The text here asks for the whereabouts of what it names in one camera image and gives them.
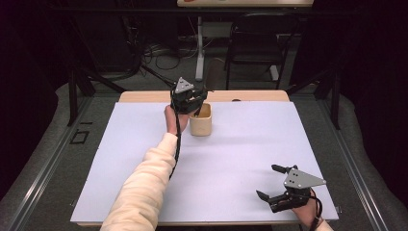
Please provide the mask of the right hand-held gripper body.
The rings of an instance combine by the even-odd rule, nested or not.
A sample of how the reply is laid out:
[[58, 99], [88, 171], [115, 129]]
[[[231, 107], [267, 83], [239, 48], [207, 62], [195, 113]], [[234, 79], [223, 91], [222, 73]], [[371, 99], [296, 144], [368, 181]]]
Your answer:
[[292, 169], [286, 173], [284, 180], [285, 192], [270, 199], [273, 213], [298, 208], [307, 204], [311, 197], [310, 190], [315, 186], [322, 186], [326, 181], [299, 169]]

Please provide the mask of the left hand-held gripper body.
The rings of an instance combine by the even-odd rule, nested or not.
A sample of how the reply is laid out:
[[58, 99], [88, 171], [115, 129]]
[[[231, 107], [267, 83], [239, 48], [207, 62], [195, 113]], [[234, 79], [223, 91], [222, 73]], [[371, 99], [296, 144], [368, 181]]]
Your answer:
[[170, 107], [179, 114], [190, 112], [189, 104], [193, 96], [194, 84], [180, 77], [170, 91]]

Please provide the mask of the beige square cup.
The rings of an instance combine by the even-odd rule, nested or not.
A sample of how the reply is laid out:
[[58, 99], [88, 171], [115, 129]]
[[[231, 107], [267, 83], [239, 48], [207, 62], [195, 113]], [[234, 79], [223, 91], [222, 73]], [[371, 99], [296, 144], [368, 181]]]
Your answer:
[[204, 103], [198, 115], [190, 117], [190, 131], [193, 136], [205, 137], [212, 133], [212, 107]]

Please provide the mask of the person's left hand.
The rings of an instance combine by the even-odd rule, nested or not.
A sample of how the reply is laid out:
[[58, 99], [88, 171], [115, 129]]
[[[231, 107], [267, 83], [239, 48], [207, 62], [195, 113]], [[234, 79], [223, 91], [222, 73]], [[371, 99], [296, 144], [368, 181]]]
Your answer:
[[177, 135], [182, 133], [189, 122], [189, 115], [177, 115], [174, 110], [167, 105], [165, 107], [166, 131], [170, 134]]

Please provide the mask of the person's right hand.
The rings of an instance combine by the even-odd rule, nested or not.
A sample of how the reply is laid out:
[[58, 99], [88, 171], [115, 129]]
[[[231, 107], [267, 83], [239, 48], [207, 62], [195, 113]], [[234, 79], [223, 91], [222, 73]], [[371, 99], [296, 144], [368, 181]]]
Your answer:
[[304, 225], [312, 230], [316, 230], [319, 225], [319, 203], [315, 200], [315, 192], [310, 190], [310, 193], [311, 198], [308, 199], [307, 204], [293, 208], [293, 212]]

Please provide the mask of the white-legged wooden desk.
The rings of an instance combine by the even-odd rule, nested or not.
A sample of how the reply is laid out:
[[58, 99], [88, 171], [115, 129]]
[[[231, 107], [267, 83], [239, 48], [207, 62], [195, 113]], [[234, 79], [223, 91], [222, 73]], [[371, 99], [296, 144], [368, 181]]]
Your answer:
[[[208, 8], [227, 10], [250, 8], [308, 9], [315, 0], [177, 0], [177, 6], [184, 10], [204, 10]], [[197, 62], [195, 80], [202, 81], [204, 74], [204, 38], [227, 38], [231, 21], [207, 22], [202, 16], [197, 18]]]

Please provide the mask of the black folding chair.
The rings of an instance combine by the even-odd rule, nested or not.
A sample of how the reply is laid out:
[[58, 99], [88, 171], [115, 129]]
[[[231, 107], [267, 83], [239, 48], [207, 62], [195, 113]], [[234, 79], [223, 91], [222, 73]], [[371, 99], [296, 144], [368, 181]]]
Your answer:
[[232, 64], [278, 66], [276, 88], [280, 87], [291, 40], [299, 19], [288, 13], [246, 13], [231, 25], [224, 70], [229, 89]]

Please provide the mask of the aluminium floor rail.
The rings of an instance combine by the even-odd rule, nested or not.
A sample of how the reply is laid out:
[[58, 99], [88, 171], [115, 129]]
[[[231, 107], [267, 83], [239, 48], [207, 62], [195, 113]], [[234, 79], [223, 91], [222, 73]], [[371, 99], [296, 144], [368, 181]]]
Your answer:
[[375, 203], [373, 196], [366, 184], [363, 175], [358, 169], [351, 152], [344, 140], [344, 136], [341, 130], [338, 130], [331, 120], [330, 109], [324, 100], [317, 101], [324, 120], [330, 128], [332, 134], [336, 138], [337, 144], [341, 149], [341, 157], [344, 162], [344, 167], [350, 177], [350, 180], [354, 186], [354, 189], [362, 203], [362, 206], [369, 218], [370, 224], [374, 231], [389, 231], [389, 228], [383, 219], [377, 204]]
[[90, 117], [93, 100], [85, 98], [68, 126], [62, 109], [44, 134], [12, 191], [0, 203], [10, 219], [0, 231], [80, 231], [71, 216], [94, 155], [98, 122]]

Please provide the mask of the black metal frame stand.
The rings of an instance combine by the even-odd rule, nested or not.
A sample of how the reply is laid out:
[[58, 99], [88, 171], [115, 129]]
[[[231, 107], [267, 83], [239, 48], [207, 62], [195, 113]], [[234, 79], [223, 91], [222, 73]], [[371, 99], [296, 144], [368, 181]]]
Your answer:
[[78, 116], [77, 90], [80, 90], [84, 96], [91, 97], [95, 94], [90, 77], [92, 72], [85, 67], [80, 67], [78, 70], [72, 70], [68, 78], [68, 94], [69, 94], [69, 111], [70, 117], [68, 126], [71, 126]]
[[331, 93], [330, 119], [334, 127], [339, 130], [339, 104], [340, 104], [341, 76], [336, 70], [325, 70], [315, 90], [316, 99], [325, 99]]

